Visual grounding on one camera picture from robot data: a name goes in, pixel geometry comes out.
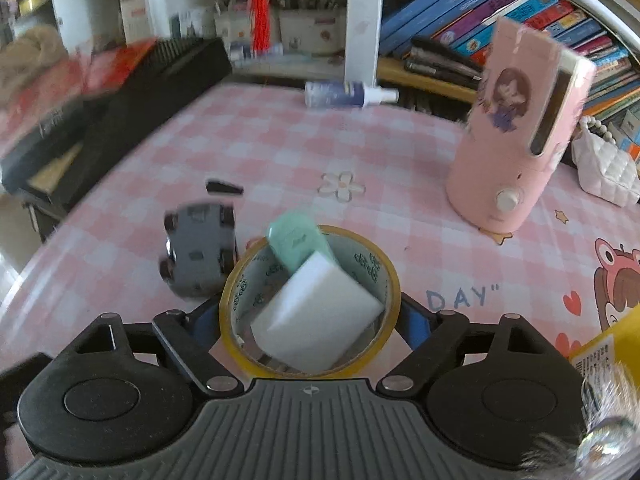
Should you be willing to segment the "white pen holder box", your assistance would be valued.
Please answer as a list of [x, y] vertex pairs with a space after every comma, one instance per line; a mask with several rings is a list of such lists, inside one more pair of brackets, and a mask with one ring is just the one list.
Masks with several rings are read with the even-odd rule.
[[345, 49], [346, 10], [281, 10], [285, 52], [329, 56]]

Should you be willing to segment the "yellow cardboard box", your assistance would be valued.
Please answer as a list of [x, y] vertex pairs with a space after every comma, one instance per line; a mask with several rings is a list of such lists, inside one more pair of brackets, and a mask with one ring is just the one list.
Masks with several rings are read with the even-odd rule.
[[602, 334], [574, 351], [570, 364], [582, 376], [608, 370], [614, 364], [626, 368], [636, 386], [640, 378], [640, 332], [639, 307], [628, 311], [623, 318], [613, 323]]

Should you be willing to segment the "white charger plug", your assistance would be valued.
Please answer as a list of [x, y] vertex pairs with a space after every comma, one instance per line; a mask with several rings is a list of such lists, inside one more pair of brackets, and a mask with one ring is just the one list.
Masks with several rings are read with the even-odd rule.
[[343, 359], [383, 313], [380, 300], [315, 252], [254, 318], [250, 330], [262, 352], [317, 375]]

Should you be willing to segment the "white quilted pearl handbag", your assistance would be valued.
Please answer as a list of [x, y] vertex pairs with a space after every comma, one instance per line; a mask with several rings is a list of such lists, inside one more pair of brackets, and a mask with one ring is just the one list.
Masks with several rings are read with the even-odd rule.
[[582, 116], [570, 148], [579, 185], [586, 193], [619, 207], [638, 203], [636, 163], [599, 119]]

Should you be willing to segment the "black keyboard case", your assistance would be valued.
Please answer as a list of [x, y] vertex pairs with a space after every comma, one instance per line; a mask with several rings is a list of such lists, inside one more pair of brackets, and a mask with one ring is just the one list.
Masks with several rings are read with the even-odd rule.
[[142, 141], [230, 73], [219, 38], [157, 40], [118, 91], [64, 105], [1, 156], [2, 188], [71, 211]]

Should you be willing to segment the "beige knitted cloth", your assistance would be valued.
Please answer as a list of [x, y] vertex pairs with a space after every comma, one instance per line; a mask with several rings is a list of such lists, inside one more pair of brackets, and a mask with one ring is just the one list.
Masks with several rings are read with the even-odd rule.
[[68, 57], [58, 30], [36, 25], [1, 49], [1, 107], [45, 70]]

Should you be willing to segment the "yellow tape roll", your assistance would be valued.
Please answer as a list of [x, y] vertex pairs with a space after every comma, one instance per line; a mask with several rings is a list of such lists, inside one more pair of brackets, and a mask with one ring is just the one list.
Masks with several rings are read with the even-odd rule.
[[285, 269], [258, 240], [224, 285], [219, 353], [246, 377], [360, 375], [393, 333], [401, 291], [393, 263], [367, 238], [322, 226], [332, 255]]

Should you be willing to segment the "blue spray bottle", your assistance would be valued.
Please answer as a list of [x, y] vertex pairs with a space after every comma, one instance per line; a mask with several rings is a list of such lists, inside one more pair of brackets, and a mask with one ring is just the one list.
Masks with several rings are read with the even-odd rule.
[[318, 110], [394, 104], [399, 99], [399, 91], [396, 89], [344, 81], [307, 81], [304, 95], [306, 107]]

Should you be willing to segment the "mint green utility knife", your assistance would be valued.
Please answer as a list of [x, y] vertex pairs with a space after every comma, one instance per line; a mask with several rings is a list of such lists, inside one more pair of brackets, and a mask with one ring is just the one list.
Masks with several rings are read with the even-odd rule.
[[318, 224], [297, 210], [289, 210], [271, 222], [267, 240], [273, 255], [289, 274], [295, 273], [315, 252], [337, 262]]

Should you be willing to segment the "grey toy car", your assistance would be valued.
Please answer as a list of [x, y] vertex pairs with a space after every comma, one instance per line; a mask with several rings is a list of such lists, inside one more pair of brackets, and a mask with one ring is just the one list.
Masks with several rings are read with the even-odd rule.
[[166, 255], [160, 277], [182, 298], [207, 298], [224, 289], [238, 260], [231, 204], [192, 203], [164, 215]]

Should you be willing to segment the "pink cylindrical humidifier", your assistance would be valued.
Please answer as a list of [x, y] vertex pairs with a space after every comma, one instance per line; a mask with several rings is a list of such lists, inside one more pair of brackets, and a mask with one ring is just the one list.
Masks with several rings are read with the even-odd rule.
[[513, 233], [564, 155], [597, 66], [550, 36], [499, 18], [446, 181], [457, 214]]

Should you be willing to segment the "red patterned gift bag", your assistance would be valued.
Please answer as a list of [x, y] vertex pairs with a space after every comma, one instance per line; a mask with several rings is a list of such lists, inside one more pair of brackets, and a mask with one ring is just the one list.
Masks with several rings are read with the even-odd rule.
[[157, 42], [148, 38], [98, 54], [85, 52], [38, 76], [1, 110], [1, 156], [64, 105], [118, 91]]

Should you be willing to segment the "pink checkered tablecloth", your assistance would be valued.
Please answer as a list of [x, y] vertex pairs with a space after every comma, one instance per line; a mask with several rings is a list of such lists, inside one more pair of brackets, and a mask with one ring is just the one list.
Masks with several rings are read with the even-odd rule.
[[157, 130], [49, 238], [1, 307], [1, 363], [60, 351], [103, 312], [148, 322], [181, 301], [158, 273], [164, 215], [239, 185], [245, 245], [290, 209], [377, 244], [425, 307], [493, 323], [516, 312], [570, 351], [600, 332], [594, 243], [633, 252], [639, 211], [585, 193], [559, 166], [526, 222], [493, 240], [451, 208], [461, 127], [402, 108], [310, 110], [296, 90], [222, 84]]

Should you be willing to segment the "red tassel ornament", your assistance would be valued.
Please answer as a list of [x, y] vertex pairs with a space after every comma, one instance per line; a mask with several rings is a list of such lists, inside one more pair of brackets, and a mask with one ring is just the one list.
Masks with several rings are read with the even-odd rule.
[[270, 47], [269, 0], [248, 0], [252, 19], [252, 50], [256, 55], [266, 54]]

